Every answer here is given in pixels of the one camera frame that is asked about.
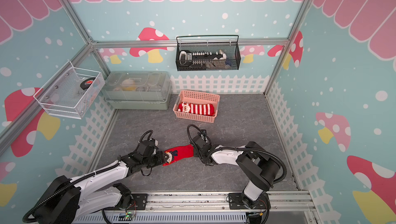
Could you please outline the red white striped sock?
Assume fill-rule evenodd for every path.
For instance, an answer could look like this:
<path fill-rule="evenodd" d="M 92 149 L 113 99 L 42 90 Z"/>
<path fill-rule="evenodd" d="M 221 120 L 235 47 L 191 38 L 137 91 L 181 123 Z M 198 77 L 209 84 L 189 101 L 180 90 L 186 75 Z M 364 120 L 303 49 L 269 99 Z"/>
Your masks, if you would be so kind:
<path fill-rule="evenodd" d="M 189 102 L 181 102 L 177 109 L 178 112 L 189 113 L 189 114 L 196 114 L 196 115 L 203 115 L 203 116 L 214 116 L 216 110 L 213 104 L 195 104 Z"/>

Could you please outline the red doll face sock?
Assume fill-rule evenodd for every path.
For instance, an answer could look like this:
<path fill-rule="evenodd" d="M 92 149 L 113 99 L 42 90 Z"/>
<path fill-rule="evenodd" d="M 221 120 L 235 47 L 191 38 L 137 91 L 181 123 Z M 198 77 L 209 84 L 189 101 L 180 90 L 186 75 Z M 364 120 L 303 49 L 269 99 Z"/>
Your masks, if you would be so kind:
<path fill-rule="evenodd" d="M 165 151 L 165 155 L 167 155 L 168 158 L 166 159 L 166 162 L 163 164 L 163 166 L 173 164 L 182 159 L 193 157 L 194 148 L 192 145 L 178 146 L 171 149 L 167 149 Z"/>

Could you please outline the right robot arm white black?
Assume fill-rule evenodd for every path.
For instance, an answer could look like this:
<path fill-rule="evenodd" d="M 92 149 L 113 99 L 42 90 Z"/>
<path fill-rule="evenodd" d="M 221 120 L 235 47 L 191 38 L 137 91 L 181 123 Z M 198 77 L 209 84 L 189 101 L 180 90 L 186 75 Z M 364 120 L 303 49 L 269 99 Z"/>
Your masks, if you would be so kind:
<path fill-rule="evenodd" d="M 193 146 L 194 156 L 204 165 L 239 166 L 249 180 L 239 201 L 249 209 L 258 206 L 262 201 L 261 197 L 287 176 L 285 163 L 256 142 L 251 141 L 241 147 L 215 145 L 205 130 L 193 124 L 187 126 L 187 135 Z"/>

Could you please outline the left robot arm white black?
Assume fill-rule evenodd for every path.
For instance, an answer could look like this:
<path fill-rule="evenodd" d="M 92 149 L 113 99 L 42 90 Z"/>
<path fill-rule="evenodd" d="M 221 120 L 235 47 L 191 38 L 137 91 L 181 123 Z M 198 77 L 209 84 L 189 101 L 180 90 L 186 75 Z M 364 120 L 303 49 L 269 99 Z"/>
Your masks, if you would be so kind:
<path fill-rule="evenodd" d="M 119 208 L 130 215 L 141 208 L 142 196 L 133 194 L 121 179 L 143 169 L 169 163 L 173 156 L 160 151 L 149 130 L 140 138 L 136 149 L 100 169 L 82 176 L 59 176 L 22 218 L 24 223 L 71 224 L 82 216 L 106 208 Z"/>

